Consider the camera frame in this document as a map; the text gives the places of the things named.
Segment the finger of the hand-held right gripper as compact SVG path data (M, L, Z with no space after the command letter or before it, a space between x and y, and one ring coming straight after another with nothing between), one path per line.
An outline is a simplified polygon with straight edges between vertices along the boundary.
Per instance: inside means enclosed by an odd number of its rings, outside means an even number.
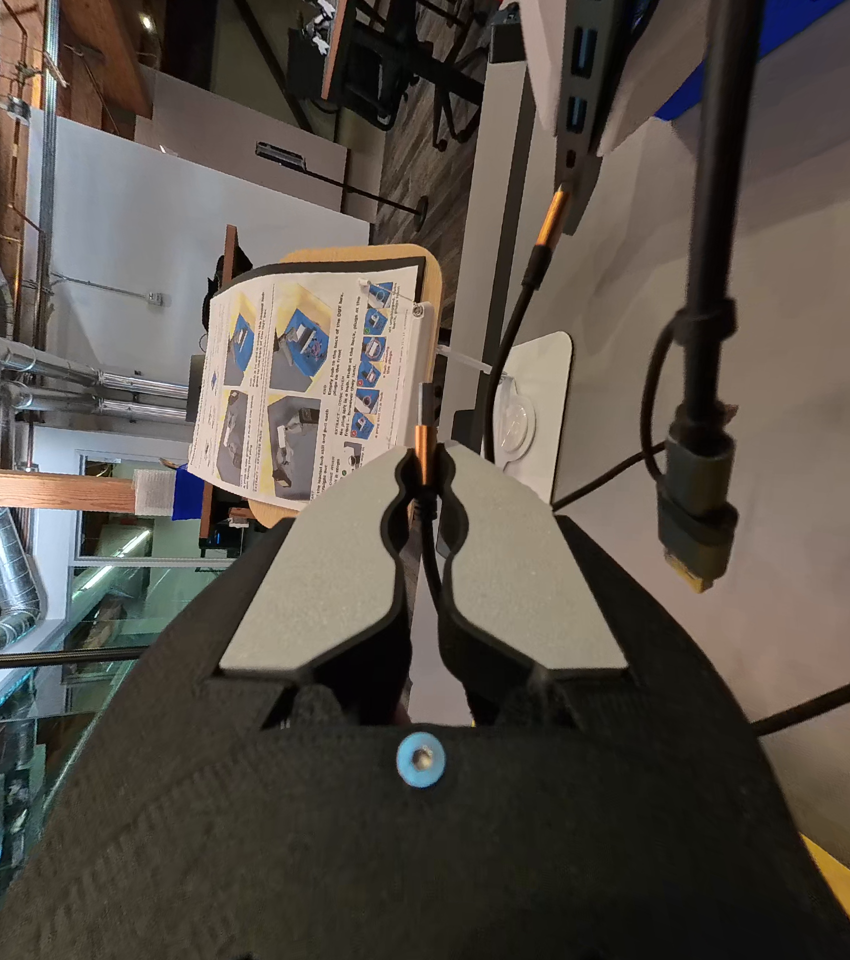
M605 157L679 90L707 48L709 1L660 1L632 48L599 140Z
M557 138L568 92L573 3L520 1L518 6L537 117L545 133Z

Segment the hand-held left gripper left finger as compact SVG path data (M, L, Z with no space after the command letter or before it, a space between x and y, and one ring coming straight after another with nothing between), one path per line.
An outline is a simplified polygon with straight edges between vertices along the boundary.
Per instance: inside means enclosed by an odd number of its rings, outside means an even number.
M412 450L337 481L291 522L218 662L230 680L322 686L361 725L392 722L412 658L401 552Z

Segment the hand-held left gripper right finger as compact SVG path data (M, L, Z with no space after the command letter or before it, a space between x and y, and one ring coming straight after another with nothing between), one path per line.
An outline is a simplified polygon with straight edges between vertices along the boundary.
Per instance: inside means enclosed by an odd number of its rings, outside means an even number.
M437 605L443 665L476 725L562 682L618 681L629 666L552 509L468 447L435 450L447 548Z

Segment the grey usb hub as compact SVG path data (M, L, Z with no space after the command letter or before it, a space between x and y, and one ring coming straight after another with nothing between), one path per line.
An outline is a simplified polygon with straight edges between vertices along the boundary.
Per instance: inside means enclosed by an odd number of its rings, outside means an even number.
M559 59L554 187L568 195L562 232L575 234L601 171L598 149L627 60L658 1L569 1Z

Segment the black braided cable gold plug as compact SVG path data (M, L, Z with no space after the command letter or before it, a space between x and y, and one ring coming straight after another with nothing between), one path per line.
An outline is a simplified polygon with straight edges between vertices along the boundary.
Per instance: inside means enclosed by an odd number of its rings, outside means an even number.
M762 1L716 1L709 8L685 303L655 341L639 410L659 541L669 565L697 594L726 574L739 521L729 499L736 447L719 375L723 345L737 330L729 280L764 7ZM683 391L661 469L653 415L672 346L683 350Z

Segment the small blue panel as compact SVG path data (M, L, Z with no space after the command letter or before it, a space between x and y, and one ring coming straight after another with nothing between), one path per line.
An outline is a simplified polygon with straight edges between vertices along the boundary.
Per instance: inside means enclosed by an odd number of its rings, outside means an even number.
M205 481L183 464L174 472L170 519L173 522L199 521L203 516Z

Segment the blue plastic bin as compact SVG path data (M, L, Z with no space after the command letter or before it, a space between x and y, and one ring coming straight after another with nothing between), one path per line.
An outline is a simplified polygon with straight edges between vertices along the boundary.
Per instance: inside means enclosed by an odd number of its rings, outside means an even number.
M845 4L845 1L766 1L757 48L758 61L789 44ZM701 60L653 114L654 118L673 122L698 105L703 98L705 74L706 62Z

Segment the white foam block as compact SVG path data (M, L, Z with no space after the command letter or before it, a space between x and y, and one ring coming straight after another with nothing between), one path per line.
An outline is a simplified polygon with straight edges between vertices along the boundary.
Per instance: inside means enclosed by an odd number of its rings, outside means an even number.
M178 473L167 467L136 468L132 474L133 514L142 518L171 518Z

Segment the printed instruction sheet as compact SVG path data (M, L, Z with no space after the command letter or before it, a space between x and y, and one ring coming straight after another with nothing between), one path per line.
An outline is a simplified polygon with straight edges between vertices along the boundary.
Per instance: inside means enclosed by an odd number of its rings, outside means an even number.
M251 270L211 300L188 470L299 512L394 448L415 445L434 314L385 316L359 278L420 301L424 260Z

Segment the wooden ceiling beam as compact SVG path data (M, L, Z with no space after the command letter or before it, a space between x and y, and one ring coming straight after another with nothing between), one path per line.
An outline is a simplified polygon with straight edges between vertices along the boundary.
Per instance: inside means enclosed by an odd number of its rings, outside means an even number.
M135 514L129 479L0 469L0 508Z

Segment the grey electrical box conduit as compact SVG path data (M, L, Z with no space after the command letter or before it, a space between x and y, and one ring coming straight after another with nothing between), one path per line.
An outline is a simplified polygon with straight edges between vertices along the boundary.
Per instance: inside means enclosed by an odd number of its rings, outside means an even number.
M59 285L59 284L71 284L73 286L81 286L81 287L91 289L91 290L96 290L99 292L117 294L119 296L135 299L137 301L144 302L151 307L162 308L167 306L165 294L158 291L139 292L139 291L134 291L130 289L125 289L123 287L114 286L111 284L72 277L70 275L62 274L58 272L53 272L50 275L50 277L51 277L52 286Z

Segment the wooden edged desk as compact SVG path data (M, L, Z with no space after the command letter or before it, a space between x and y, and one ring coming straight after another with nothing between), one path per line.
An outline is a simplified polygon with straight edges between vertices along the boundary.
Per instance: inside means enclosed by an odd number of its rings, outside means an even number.
M211 301L222 288L232 282L237 271L250 269L251 262L238 243L234 225L227 225L224 252L216 261L215 271L207 280L207 291L202 304L202 324L206 333L205 346L211 343ZM199 517L198 547L201 557L210 550L223 550L227 557L238 556L245 534L251 530L254 517L249 502L226 490L204 484Z

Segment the clear suction cup mount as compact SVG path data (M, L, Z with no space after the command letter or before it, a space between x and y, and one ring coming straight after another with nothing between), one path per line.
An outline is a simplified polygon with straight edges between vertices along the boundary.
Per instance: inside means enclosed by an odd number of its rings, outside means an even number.
M495 392L492 426L494 463L504 470L529 452L537 429L534 403L508 373L502 374Z

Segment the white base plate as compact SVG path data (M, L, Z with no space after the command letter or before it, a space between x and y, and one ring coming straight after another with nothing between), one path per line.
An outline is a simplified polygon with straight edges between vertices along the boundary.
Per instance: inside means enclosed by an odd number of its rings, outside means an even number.
M555 486L564 413L573 359L573 343L565 332L515 345L503 374L514 377L521 394L531 399L536 414L533 443L527 454L504 470L551 503Z

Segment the grey wall pipes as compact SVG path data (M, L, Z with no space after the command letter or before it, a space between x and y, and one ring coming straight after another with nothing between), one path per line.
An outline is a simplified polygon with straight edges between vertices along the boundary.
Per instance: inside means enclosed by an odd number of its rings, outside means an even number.
M86 366L0 337L0 414L51 412L146 423L188 423L183 407L114 398L111 394L115 392L185 402L189 389Z

